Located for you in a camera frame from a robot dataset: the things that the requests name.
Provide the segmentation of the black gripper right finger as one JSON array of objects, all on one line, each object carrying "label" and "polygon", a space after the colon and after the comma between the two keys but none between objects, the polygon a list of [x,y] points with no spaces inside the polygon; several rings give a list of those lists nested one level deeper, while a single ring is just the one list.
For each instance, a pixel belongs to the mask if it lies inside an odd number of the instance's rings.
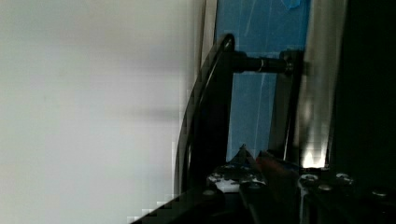
[{"label": "black gripper right finger", "polygon": [[275,192],[297,189],[301,177],[299,168],[292,163],[279,160],[267,151],[261,151],[256,162],[267,185]]}]

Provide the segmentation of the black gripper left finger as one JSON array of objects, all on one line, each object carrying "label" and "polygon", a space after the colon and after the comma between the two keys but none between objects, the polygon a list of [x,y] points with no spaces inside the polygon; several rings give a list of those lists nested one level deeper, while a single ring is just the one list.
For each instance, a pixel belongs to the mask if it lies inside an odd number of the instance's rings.
[{"label": "black gripper left finger", "polygon": [[259,165],[243,144],[233,158],[218,166],[206,178],[208,186],[216,187],[223,193],[234,193],[245,183],[266,184]]}]

